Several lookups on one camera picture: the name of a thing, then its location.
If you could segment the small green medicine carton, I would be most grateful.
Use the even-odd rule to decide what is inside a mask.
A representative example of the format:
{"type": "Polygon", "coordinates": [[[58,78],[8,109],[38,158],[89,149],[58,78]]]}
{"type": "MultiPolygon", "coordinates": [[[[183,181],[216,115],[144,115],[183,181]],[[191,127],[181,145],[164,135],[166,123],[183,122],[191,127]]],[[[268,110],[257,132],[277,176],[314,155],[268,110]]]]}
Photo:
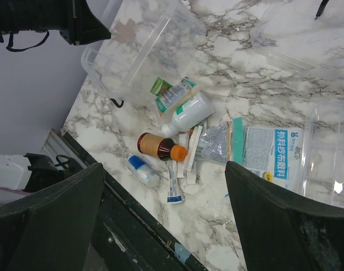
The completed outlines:
{"type": "Polygon", "coordinates": [[[171,87],[172,85],[169,82],[162,79],[161,77],[157,77],[150,89],[150,93],[158,96],[160,93],[170,89],[171,87]]]}

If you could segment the white plastic bottle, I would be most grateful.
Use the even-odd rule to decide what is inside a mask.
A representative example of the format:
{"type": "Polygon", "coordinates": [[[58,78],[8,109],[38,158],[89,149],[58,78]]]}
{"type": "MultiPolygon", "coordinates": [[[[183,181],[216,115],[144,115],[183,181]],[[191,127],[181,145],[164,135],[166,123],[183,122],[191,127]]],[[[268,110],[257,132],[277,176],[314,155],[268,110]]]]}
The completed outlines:
{"type": "Polygon", "coordinates": [[[202,92],[199,92],[176,109],[171,121],[162,126],[162,132],[166,137],[187,132],[214,112],[214,105],[202,92]]]}

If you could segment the grey zip bag green header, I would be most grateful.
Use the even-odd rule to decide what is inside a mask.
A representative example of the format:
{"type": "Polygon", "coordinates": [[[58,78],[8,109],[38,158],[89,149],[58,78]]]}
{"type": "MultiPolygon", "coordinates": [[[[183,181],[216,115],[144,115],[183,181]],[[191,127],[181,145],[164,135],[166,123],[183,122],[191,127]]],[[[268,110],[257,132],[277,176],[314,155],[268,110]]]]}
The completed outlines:
{"type": "Polygon", "coordinates": [[[243,120],[235,117],[201,134],[195,157],[218,164],[228,161],[242,164],[244,141],[243,120]]]}

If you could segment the amber bottle orange cap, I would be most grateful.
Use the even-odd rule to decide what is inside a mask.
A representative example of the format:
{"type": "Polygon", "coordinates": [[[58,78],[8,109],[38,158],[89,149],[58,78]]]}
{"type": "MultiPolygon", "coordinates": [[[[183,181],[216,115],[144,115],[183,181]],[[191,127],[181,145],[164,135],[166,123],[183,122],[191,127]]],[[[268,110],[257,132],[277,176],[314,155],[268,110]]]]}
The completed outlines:
{"type": "Polygon", "coordinates": [[[185,147],[180,146],[171,138],[163,138],[159,135],[144,133],[137,141],[137,149],[140,153],[162,161],[174,160],[183,162],[188,155],[185,147]]]}

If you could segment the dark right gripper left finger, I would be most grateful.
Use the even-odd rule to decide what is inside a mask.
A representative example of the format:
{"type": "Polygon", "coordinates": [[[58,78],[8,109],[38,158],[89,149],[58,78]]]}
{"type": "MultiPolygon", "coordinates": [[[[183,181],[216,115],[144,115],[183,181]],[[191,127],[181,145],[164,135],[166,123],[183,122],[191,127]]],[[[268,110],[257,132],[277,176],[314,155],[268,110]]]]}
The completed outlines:
{"type": "Polygon", "coordinates": [[[95,163],[0,206],[0,270],[82,270],[105,172],[95,163]]]}

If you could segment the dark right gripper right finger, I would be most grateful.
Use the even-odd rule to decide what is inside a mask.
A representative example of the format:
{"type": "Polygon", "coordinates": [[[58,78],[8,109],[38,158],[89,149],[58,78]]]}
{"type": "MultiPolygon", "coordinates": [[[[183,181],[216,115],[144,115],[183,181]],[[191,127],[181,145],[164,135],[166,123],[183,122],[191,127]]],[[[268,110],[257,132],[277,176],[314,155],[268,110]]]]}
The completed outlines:
{"type": "Polygon", "coordinates": [[[229,161],[225,179],[248,270],[344,270],[344,209],[229,161]]]}

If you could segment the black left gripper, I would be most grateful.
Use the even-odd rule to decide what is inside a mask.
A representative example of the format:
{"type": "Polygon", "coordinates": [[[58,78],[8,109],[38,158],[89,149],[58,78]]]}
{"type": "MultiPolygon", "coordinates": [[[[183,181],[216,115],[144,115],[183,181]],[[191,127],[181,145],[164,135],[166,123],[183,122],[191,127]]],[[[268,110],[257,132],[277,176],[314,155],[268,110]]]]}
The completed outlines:
{"type": "Polygon", "coordinates": [[[51,30],[71,45],[87,45],[109,40],[111,33],[91,12],[87,1],[4,1],[0,0],[0,43],[8,34],[12,45],[13,35],[22,31],[45,32],[51,30]]]}

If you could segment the clear plastic medicine box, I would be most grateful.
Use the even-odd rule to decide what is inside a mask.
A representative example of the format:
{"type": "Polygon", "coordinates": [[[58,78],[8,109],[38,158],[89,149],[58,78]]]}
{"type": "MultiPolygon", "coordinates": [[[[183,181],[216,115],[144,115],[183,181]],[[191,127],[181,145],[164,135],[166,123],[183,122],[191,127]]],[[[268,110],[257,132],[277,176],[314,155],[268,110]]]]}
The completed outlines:
{"type": "Polygon", "coordinates": [[[101,22],[111,38],[87,45],[81,65],[100,93],[142,106],[157,78],[190,75],[206,30],[182,1],[109,1],[101,22]]]}

